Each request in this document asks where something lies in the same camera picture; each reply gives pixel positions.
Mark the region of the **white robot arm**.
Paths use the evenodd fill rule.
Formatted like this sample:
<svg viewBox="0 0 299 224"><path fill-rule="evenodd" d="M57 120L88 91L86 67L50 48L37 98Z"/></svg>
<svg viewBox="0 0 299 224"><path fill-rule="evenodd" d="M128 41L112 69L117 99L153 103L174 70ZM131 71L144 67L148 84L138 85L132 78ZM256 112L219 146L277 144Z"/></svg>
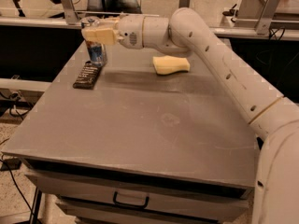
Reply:
<svg viewBox="0 0 299 224"><path fill-rule="evenodd" d="M170 19L144 14L87 17L81 26L87 41L198 55L263 140L252 224L299 224L299 106L219 40L194 10L180 8Z"/></svg>

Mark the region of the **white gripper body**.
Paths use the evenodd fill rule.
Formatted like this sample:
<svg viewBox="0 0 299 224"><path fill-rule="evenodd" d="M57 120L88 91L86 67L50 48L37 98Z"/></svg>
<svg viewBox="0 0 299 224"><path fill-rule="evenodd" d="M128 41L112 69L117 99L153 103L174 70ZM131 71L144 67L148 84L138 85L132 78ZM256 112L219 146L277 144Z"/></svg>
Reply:
<svg viewBox="0 0 299 224"><path fill-rule="evenodd" d="M143 48L143 15L128 15L118 27L119 34L123 37L120 44L128 49Z"/></svg>

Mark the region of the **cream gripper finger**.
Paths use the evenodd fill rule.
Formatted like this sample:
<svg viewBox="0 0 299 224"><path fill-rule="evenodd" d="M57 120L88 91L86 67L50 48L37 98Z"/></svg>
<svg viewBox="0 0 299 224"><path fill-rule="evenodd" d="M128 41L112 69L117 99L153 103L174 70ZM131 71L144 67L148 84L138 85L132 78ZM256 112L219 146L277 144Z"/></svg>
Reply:
<svg viewBox="0 0 299 224"><path fill-rule="evenodd" d="M101 18L96 24L97 26L111 27L112 29L117 29L119 27L120 22L126 18L125 14L120 14L117 17L107 17Z"/></svg>
<svg viewBox="0 0 299 224"><path fill-rule="evenodd" d="M92 28L87 27L81 30L86 41L100 43L104 45L115 45L123 40L123 37L113 28Z"/></svg>

